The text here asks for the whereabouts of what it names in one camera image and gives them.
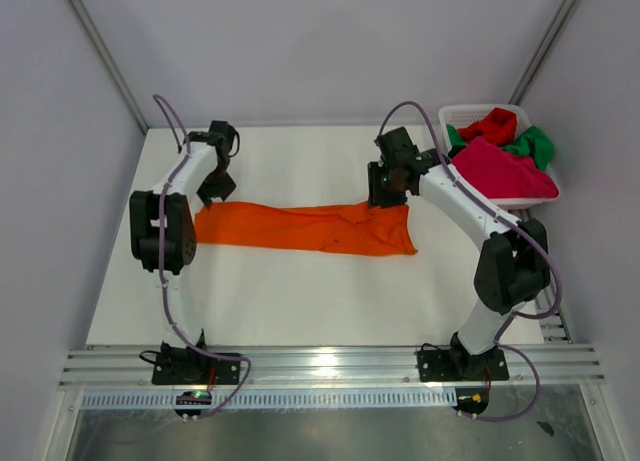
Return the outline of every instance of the white wall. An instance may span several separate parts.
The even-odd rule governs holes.
[[[640,0],[584,0],[523,106],[553,137],[562,198],[536,212],[578,340],[640,432]]]
[[[64,0],[0,0],[0,446],[29,460],[84,342],[142,136]]]
[[[506,101],[560,0],[84,0],[147,122],[379,122]]]

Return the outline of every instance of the metal extrusion bar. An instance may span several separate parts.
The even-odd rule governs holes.
[[[142,134],[147,134],[147,131],[149,130],[149,125],[144,119],[142,110],[138,106],[138,103],[136,102],[135,98],[133,97],[133,94],[131,93],[129,86],[127,85],[127,82],[124,79],[124,76],[120,72],[118,65],[116,64],[115,60],[111,56],[111,53],[109,52],[109,49],[107,48],[106,43],[102,39],[102,36],[100,35],[100,32],[98,31],[98,28],[96,27],[95,23],[91,19],[91,16],[89,15],[89,12],[87,11],[87,8],[85,7],[84,3],[82,2],[82,0],[67,0],[67,1],[69,3],[69,6],[71,7],[71,10],[76,16],[76,19],[78,20],[78,22],[82,26],[82,29],[87,35],[89,42],[91,43],[96,54],[98,55],[98,58],[100,59],[100,61],[102,62],[102,65],[107,71],[107,74],[113,81],[116,89],[118,90],[118,93],[122,97],[122,100],[127,105],[127,109],[131,113],[131,116],[133,117],[133,119],[136,121],[136,124],[140,128],[140,131],[142,131]]]
[[[562,31],[567,26],[571,16],[580,4],[580,1],[582,0],[562,0],[542,38],[542,41],[536,48],[531,61],[529,61],[527,69],[524,71],[511,94],[508,101],[509,104],[522,103],[522,100],[529,91],[536,75],[540,72],[544,62],[549,57],[551,50],[558,41]]]
[[[544,384],[580,379],[602,383],[604,373],[592,346],[552,343],[520,346],[535,363]],[[99,347],[72,351],[59,389],[161,389],[151,385],[152,371],[138,359],[147,346]],[[246,389],[391,388],[424,386],[419,381],[414,347],[225,347],[241,352],[253,369]],[[506,353],[511,379],[495,385],[533,384],[528,365]],[[430,387],[477,386],[473,382],[428,383]],[[185,386],[202,388],[202,386]]]
[[[523,220],[529,220],[532,218],[531,210],[525,209],[518,212],[518,216]],[[551,284],[544,289],[535,299],[536,311],[543,313],[547,311],[553,304],[553,300],[556,295],[555,280],[551,280]],[[545,343],[573,343],[571,333],[567,328],[562,307],[558,310],[558,313],[546,319],[540,320],[540,329],[542,330],[542,336]]]
[[[43,458],[44,461],[67,459],[67,452],[71,445],[79,407],[84,399],[82,391],[69,391],[59,394],[61,399],[58,407],[58,416],[52,427],[46,455]]]
[[[609,386],[581,383],[580,389],[604,461],[631,459],[629,447],[616,426],[620,420],[615,409],[612,412],[615,403],[611,401]]]

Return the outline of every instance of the green cloth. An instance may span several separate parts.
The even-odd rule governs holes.
[[[462,139],[462,136],[460,135],[458,130],[456,128],[454,128],[453,126],[451,126],[450,124],[447,124],[447,133],[449,134],[449,141],[451,141],[451,147],[452,148],[455,148],[457,146],[466,146],[467,145],[465,140]]]
[[[456,128],[447,124],[447,133],[451,141],[451,147],[466,146]],[[518,136],[513,143],[500,146],[501,149],[519,156],[531,156],[538,169],[547,169],[549,161],[553,157],[553,143],[549,137],[536,126],[531,126],[524,133]]]

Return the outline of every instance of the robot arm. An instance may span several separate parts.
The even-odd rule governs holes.
[[[480,251],[474,277],[478,300],[467,322],[454,333],[449,350],[460,378],[478,378],[498,351],[494,340],[510,314],[550,282],[549,268],[540,255],[497,218],[519,225],[546,250],[544,226],[535,219],[522,222],[498,208],[448,166],[456,178],[452,181],[433,150],[420,153],[405,128],[378,137],[376,144],[382,157],[369,163],[369,204],[384,208],[404,204],[406,191],[420,195],[460,226]],[[460,185],[496,214],[489,216]]]
[[[131,250],[150,272],[159,292],[162,287],[158,276],[158,226],[160,222],[165,223],[167,288],[175,322],[188,339],[203,340],[188,282],[188,266],[197,248],[193,216],[203,205],[210,204],[214,198],[225,200],[235,189],[236,185],[226,170],[237,135],[237,131],[224,121],[213,121],[207,132],[190,133],[191,153],[186,161],[181,157],[152,190],[135,191],[129,199]],[[182,169],[171,180],[167,192],[166,220],[159,220],[158,204],[162,189],[170,174],[182,163]],[[184,345],[166,322],[164,341],[174,346]]]

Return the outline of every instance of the white plastic basket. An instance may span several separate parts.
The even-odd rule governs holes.
[[[442,138],[444,139],[447,151],[451,149],[451,139],[449,139],[449,133],[447,132],[447,124],[452,125],[456,129],[466,128],[470,124],[480,121],[487,116],[493,108],[504,108],[515,113],[518,120],[516,137],[520,136],[532,126],[527,113],[525,113],[520,106],[514,104],[461,104],[457,106],[445,106],[438,113],[438,118],[440,119]],[[547,166],[545,172],[551,176],[553,182],[558,186],[551,166]],[[536,204],[555,201],[560,197],[559,191],[560,187],[558,187],[558,196],[555,198],[502,198],[492,199],[491,201],[503,209],[527,209]]]

